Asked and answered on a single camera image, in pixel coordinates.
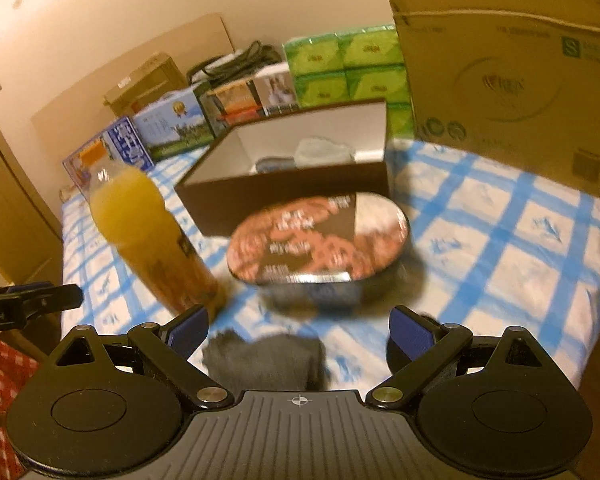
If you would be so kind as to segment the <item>instant noodle bowl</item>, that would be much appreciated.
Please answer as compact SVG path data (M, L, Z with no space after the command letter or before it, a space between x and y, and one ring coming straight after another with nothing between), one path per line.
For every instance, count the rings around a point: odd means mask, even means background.
M312 196L249 216L226 262L273 308L355 308L388 292L410 237L406 214L385 196Z

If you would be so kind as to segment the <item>beige sock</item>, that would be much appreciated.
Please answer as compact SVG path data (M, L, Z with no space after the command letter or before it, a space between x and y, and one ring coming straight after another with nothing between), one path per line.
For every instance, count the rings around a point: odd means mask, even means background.
M300 167L334 166L354 162L354 151L348 144L311 136L302 139L294 151L294 164Z

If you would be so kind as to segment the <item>large cardboard box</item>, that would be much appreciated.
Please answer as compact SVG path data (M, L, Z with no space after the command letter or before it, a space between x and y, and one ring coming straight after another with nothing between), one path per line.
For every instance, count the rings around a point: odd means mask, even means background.
M600 0L389 0L417 139L600 196Z

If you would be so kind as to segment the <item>white photo box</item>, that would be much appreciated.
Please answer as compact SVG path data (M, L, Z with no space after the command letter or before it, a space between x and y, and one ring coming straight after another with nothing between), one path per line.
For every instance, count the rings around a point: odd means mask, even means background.
M284 114L298 108L294 80L287 62L258 70L253 75L253 85L266 116Z

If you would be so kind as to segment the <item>stacked red noodle bowls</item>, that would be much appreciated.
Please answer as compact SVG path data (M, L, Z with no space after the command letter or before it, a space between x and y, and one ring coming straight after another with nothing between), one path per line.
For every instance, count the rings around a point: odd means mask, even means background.
M264 109L252 77L235 79L204 94L204 106L213 133L260 119Z

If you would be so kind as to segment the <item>blue white checked bedsheet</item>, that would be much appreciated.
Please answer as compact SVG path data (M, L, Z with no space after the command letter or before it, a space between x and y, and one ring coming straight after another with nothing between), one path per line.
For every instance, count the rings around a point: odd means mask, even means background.
M388 315L404 304L477 335L522 326L580 382L600 336L600 198L454 148L397 140L386 154L411 245L386 296L337 310L276 308L230 275L227 239L202 235L175 192L201 150L151 170L166 206L227 292L212 330L245 339L318 338L332 388L366 391L389 374Z

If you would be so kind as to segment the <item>brown open shoe box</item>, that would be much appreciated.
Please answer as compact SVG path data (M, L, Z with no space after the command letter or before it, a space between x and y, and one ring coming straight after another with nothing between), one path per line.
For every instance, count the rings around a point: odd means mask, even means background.
M320 136L348 144L355 161L300 167L294 151ZM174 190L204 236L229 236L250 214L301 197L371 192L388 197L393 183L383 100L313 108L253 120L226 130Z

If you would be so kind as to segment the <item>orange juice bottle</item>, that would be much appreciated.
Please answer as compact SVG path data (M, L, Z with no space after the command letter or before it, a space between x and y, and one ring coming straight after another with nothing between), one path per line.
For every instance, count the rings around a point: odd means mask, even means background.
M86 199L100 234L160 304L174 315L204 308L216 318L225 292L147 174L103 158L91 166Z

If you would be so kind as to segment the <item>green tissue pack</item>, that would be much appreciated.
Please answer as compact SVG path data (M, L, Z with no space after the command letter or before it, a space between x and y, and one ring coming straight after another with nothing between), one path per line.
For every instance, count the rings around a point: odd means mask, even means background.
M381 99L390 136L414 138L411 89L393 25L292 38L284 52L301 107Z

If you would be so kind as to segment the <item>dark grey sock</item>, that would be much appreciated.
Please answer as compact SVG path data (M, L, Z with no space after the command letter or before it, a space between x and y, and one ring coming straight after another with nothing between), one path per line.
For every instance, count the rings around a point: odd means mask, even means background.
M202 350L208 376L230 390L323 391L326 351L317 338L273 334L248 341L234 330L216 334Z

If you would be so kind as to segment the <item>blue green milk box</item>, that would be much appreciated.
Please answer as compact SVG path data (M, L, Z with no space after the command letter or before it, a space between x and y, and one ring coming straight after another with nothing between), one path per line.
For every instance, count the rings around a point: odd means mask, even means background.
M183 154L215 139L200 98L206 87L196 84L170 91L133 116L144 148L153 162Z

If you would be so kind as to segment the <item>small brown cardboard box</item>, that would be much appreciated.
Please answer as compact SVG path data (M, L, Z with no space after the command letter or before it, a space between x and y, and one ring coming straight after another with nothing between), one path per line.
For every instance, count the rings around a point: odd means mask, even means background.
M158 52L108 90L104 104L117 117L133 116L166 93L187 87L187 80L173 58Z

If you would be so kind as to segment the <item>blue milk carton box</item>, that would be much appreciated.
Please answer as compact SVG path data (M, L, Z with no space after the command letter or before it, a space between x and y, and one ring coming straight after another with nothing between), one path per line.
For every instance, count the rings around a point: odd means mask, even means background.
M92 180L93 168L103 160L121 160L143 172L155 166L132 119L123 116L73 151L62 161L67 174L84 194Z

